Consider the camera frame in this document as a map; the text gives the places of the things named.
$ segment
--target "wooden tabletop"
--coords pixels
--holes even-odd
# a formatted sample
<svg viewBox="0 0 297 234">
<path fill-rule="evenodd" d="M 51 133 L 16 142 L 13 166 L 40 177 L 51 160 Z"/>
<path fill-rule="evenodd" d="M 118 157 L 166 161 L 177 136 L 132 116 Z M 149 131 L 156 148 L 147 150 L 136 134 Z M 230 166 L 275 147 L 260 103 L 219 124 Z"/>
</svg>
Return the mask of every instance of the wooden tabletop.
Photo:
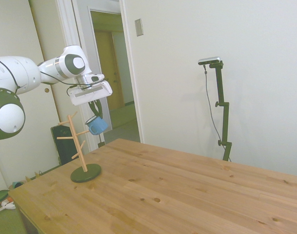
<svg viewBox="0 0 297 234">
<path fill-rule="evenodd" d="M 297 176 L 118 139 L 10 192 L 48 234 L 297 234 Z"/>
</svg>

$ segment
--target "small wooden object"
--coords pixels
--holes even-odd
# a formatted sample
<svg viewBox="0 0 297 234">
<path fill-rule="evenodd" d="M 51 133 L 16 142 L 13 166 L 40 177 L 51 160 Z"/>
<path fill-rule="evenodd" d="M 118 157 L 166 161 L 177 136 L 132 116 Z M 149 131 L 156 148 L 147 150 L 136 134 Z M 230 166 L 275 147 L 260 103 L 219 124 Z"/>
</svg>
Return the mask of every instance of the small wooden object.
<svg viewBox="0 0 297 234">
<path fill-rule="evenodd" d="M 65 137 L 57 137 L 57 140 L 61 140 L 61 139 L 73 139 L 75 142 L 75 146 L 77 149 L 77 153 L 75 155 L 73 155 L 71 158 L 74 159 L 77 156 L 79 156 L 80 162 L 82 167 L 77 168 L 76 170 L 74 170 L 70 176 L 71 180 L 73 182 L 77 182 L 77 183 L 81 183 L 81 182 L 86 182 L 89 181 L 95 177 L 97 177 L 100 174 L 101 168 L 99 165 L 97 164 L 88 164 L 86 165 L 84 157 L 83 157 L 83 153 L 82 153 L 82 148 L 85 144 L 85 140 L 83 141 L 82 144 L 79 143 L 78 140 L 78 136 L 88 133 L 89 130 L 83 131 L 81 133 L 76 133 L 74 124 L 72 122 L 72 118 L 76 115 L 77 111 L 71 116 L 68 115 L 68 120 L 59 123 L 59 125 L 63 125 L 66 123 L 69 123 L 69 127 L 70 127 L 70 132 L 72 136 L 65 136 Z"/>
</svg>

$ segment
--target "green round base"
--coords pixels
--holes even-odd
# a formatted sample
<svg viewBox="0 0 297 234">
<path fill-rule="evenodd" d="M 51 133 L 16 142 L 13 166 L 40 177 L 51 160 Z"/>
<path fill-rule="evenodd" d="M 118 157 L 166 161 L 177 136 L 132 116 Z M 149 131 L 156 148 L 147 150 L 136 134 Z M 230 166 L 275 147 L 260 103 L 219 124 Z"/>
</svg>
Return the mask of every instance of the green round base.
<svg viewBox="0 0 297 234">
<path fill-rule="evenodd" d="M 101 167 L 98 164 L 87 164 L 86 167 L 87 172 L 84 172 L 82 167 L 75 169 L 71 173 L 70 179 L 75 183 L 83 183 L 94 179 L 101 172 Z"/>
</svg>

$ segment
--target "mug handle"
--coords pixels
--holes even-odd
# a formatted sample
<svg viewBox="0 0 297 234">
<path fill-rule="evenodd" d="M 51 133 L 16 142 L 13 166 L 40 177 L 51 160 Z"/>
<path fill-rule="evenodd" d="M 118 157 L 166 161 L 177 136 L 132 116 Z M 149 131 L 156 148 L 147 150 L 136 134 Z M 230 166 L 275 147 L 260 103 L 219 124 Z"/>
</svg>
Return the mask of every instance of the mug handle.
<svg viewBox="0 0 297 234">
<path fill-rule="evenodd" d="M 89 127 L 89 131 L 90 131 L 90 133 L 92 133 L 93 135 L 97 135 L 97 133 L 95 133 L 95 132 L 92 130 L 92 127 L 93 127 L 93 125 Z"/>
</svg>

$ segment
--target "wall plate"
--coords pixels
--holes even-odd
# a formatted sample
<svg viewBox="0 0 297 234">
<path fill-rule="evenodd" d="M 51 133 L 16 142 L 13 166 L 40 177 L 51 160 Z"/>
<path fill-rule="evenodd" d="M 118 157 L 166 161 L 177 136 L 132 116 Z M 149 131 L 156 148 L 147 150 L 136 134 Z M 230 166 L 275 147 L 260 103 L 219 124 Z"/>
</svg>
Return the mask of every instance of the wall plate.
<svg viewBox="0 0 297 234">
<path fill-rule="evenodd" d="M 137 19 L 135 21 L 135 30 L 137 32 L 137 36 L 143 35 L 142 19 Z"/>
</svg>

